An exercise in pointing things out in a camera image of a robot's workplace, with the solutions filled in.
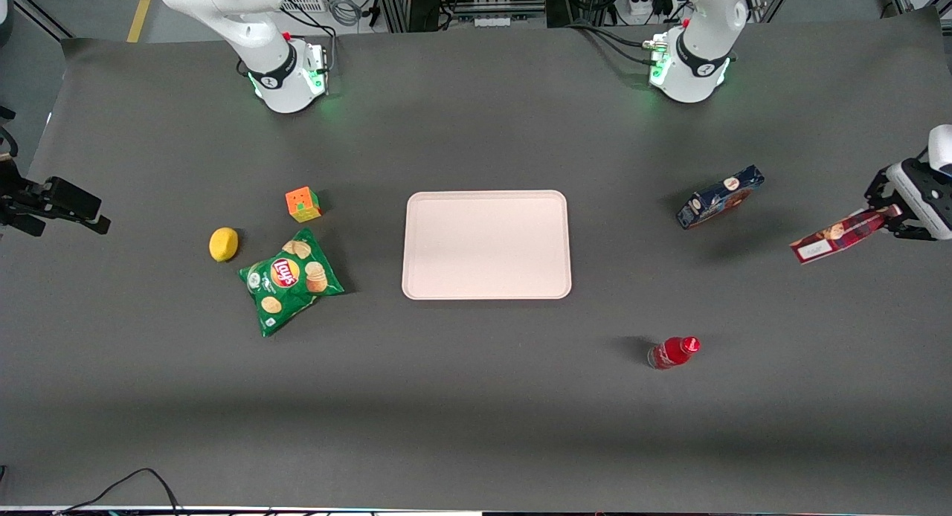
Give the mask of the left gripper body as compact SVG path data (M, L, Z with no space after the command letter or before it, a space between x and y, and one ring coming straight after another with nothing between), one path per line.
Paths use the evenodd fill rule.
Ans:
M910 158L887 167L895 187L895 205L932 222L936 241L951 239L950 161Z

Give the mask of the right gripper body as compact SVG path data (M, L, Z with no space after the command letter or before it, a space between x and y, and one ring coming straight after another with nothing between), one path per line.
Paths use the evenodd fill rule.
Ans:
M40 237L45 222L43 216L48 204L49 183L34 183L19 173L13 158L1 161L1 224L17 229L31 237Z

